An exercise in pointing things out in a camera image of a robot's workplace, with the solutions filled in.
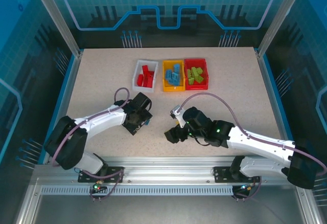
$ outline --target red block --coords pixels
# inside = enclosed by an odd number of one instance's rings
[[[143,75],[139,74],[138,78],[137,78],[137,86],[142,87],[142,83],[143,83]]]
[[[148,87],[152,87],[153,77],[149,76],[148,78]]]
[[[146,75],[149,72],[149,68],[147,65],[142,65],[143,75]]]
[[[145,75],[143,79],[143,87],[147,87],[147,86],[148,86],[148,75]]]

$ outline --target blue edge trim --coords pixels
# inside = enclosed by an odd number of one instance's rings
[[[288,140],[293,140],[291,128],[290,128],[290,125],[289,125],[289,123],[287,121],[286,113],[285,113],[285,110],[284,110],[284,107],[283,107],[283,104],[282,104],[282,100],[281,100],[281,98],[279,96],[278,89],[277,89],[277,86],[276,86],[276,83],[275,83],[275,79],[273,77],[273,74],[272,74],[272,71],[271,71],[269,61],[268,61],[268,58],[267,58],[266,54],[264,54],[263,59],[264,59],[265,66],[267,68],[269,81],[271,82],[272,89],[273,89],[274,95],[276,97],[278,109],[281,112],[282,120],[283,120],[283,123],[284,123],[284,128],[285,128],[285,131],[286,131],[286,134],[287,134],[287,139]]]
[[[48,129],[48,132],[46,133],[45,141],[48,140],[49,136],[51,135],[51,133],[52,133],[54,127],[55,127],[55,122],[56,122],[57,117],[58,117],[58,113],[59,113],[59,109],[60,109],[60,106],[61,106],[61,103],[62,103],[63,95],[65,93],[67,83],[68,83],[68,79],[69,79],[69,76],[71,74],[74,62],[75,62],[75,57],[74,57],[74,55],[72,55],[71,60],[69,61],[69,65],[68,65],[66,74],[65,74],[65,78],[63,79],[63,83],[62,83],[61,90],[60,90],[60,93],[59,93],[59,97],[58,97],[58,100],[57,100],[57,103],[56,103],[56,106],[55,106],[55,110],[53,112],[53,115],[52,115],[52,118],[51,118],[51,121],[50,121],[49,129]],[[38,164],[43,164],[43,160],[45,158],[45,155],[46,155],[46,151],[45,151],[44,148],[42,148],[42,152],[40,154]]]
[[[273,74],[272,74],[272,71],[271,71],[271,68],[270,68],[270,65],[269,65],[268,58],[267,58],[266,54],[264,54],[263,59],[264,59],[264,64],[266,65],[266,68],[267,68],[269,80],[271,82],[271,85],[272,85],[272,88],[273,88],[273,91],[274,91],[274,95],[275,95],[276,100],[277,100],[278,109],[281,112],[281,116],[282,116],[282,120],[283,120],[283,123],[284,123],[285,131],[287,133],[288,139],[292,140],[293,136],[292,136],[291,128],[290,128],[290,125],[289,125],[289,123],[287,121],[285,110],[284,110],[284,107],[283,107],[283,104],[282,104],[282,100],[281,100],[281,98],[280,98],[280,96],[278,94],[277,86],[276,86],[276,83],[275,83],[275,80],[274,80],[274,77],[273,77]],[[46,133],[45,141],[49,138],[52,130],[55,127],[55,122],[57,120],[58,111],[59,111],[59,108],[61,106],[61,102],[62,102],[63,95],[64,95],[65,90],[66,90],[68,78],[69,78],[69,75],[71,74],[72,66],[73,66],[74,62],[75,62],[75,58],[74,58],[74,56],[72,56],[72,58],[71,58],[71,60],[69,62],[69,66],[68,66],[64,81],[62,83],[62,87],[61,87],[61,90],[60,90],[60,93],[59,93],[59,97],[58,97],[58,100],[57,100],[57,103],[56,103],[56,107],[55,107],[55,110],[54,110],[50,125],[49,125],[48,132]],[[45,154],[46,154],[45,150],[42,149],[38,164],[43,164]]]

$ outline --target plastic bin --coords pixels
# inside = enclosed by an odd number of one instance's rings
[[[179,76],[180,76],[180,86],[174,86],[168,84],[165,79],[165,73],[167,69],[174,69],[175,64],[180,64]],[[185,73],[184,73],[184,61],[182,59],[176,60],[164,60],[162,62],[162,88],[164,92],[175,92],[175,91],[185,91]]]
[[[191,69],[192,67],[202,68],[203,73],[201,74],[201,77],[203,77],[203,81],[201,83],[198,83],[197,81],[194,80],[194,84],[189,85],[189,81],[187,78],[188,69]],[[185,79],[185,89],[186,90],[208,89],[209,74],[208,74],[208,70],[206,68],[205,59],[185,59],[184,73],[186,76],[186,79]]]
[[[136,64],[136,68],[133,75],[133,81],[132,81],[132,89],[137,92],[154,92],[154,84],[155,84],[155,78],[157,76],[158,72],[158,61],[151,61],[151,60],[141,60],[139,59]],[[139,74],[143,74],[142,66],[147,65],[149,71],[154,72],[153,74],[153,81],[152,81],[152,87],[141,87],[137,86],[137,78]]]

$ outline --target table surface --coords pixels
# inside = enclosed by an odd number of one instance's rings
[[[100,156],[212,156],[250,154],[223,147],[200,146],[195,140],[171,144],[164,132],[176,125],[170,110],[187,97],[201,91],[167,93],[162,90],[162,60],[205,58],[209,73],[208,92],[224,99],[241,125],[252,132],[279,138],[263,77],[253,48],[140,48],[85,49],[77,73],[67,114],[80,118],[95,114],[113,104],[113,94],[127,87],[131,98],[132,77],[138,59],[159,61],[151,119],[132,136],[123,126],[110,128],[91,138],[86,150]],[[125,99],[124,91],[118,99]],[[217,99],[198,96],[185,109],[195,106],[212,120],[234,122],[228,109]]]

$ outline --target perforated metal strip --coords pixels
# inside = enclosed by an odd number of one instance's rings
[[[102,193],[105,195],[112,186]],[[90,186],[43,186],[42,195],[89,195]],[[117,186],[112,195],[120,196],[216,196],[232,195],[232,186]]]

